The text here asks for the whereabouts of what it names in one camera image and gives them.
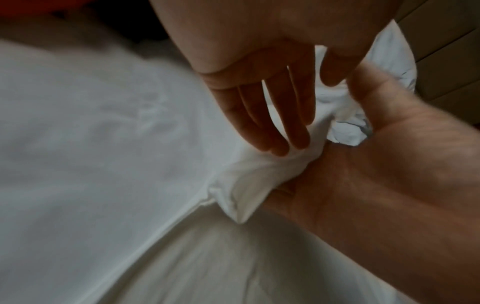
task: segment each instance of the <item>orange object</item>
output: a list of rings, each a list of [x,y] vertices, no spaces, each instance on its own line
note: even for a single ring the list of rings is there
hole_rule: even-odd
[[[91,0],[0,0],[0,17],[34,16],[79,8]]]

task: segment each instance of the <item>human hand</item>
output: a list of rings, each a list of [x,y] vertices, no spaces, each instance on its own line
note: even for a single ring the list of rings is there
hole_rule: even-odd
[[[373,135],[330,143],[264,205],[420,302],[480,302],[480,133],[370,64],[347,84]]]
[[[262,80],[286,134],[306,148],[315,115],[315,45],[328,47],[320,77],[338,84],[363,59],[402,0],[151,0],[173,41],[240,135],[286,155]]]

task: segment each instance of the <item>person's left hand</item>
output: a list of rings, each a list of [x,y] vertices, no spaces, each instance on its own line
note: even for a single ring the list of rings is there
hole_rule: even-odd
[[[151,0],[172,40],[248,142],[278,156],[265,82],[293,146],[306,148],[315,118],[315,45],[328,47],[320,77],[338,84],[363,59],[402,0]]]

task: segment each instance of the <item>white mattress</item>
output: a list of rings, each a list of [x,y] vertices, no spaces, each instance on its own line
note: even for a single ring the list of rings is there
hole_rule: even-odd
[[[414,84],[398,28],[385,33],[373,60]],[[354,279],[371,276],[273,216],[235,226],[204,207],[164,237],[240,140],[170,43],[132,50],[83,16],[4,23],[0,35],[2,304],[371,298]]]

